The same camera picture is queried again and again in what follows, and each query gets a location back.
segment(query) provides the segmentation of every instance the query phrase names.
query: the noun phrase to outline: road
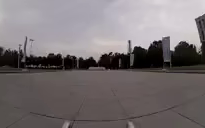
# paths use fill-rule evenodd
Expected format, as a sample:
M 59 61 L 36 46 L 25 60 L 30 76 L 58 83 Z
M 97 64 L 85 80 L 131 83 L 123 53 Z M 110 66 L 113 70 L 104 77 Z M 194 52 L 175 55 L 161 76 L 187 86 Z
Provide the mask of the road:
M 205 128 L 205 74 L 0 74 L 0 128 Z

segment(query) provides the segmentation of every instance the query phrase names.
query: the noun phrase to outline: white sign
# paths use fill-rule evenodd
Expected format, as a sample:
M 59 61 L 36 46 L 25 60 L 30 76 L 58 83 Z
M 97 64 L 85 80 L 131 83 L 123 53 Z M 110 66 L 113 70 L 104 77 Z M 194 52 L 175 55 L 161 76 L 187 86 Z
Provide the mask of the white sign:
M 164 62 L 171 62 L 170 37 L 163 37 L 162 47 L 163 47 L 163 60 L 164 60 Z
M 130 54 L 130 66 L 134 65 L 134 54 Z
M 121 59 L 119 59 L 119 68 L 121 68 Z

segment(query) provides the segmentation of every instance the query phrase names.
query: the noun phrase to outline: sky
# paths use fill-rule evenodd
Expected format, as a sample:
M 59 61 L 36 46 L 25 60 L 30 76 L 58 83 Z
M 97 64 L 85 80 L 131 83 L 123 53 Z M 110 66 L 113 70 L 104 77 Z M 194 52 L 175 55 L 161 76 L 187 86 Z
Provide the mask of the sky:
M 195 18 L 205 0 L 0 0 L 0 46 L 18 49 L 25 36 L 34 55 L 99 58 L 127 52 L 127 41 L 148 48 L 171 37 L 200 46 Z

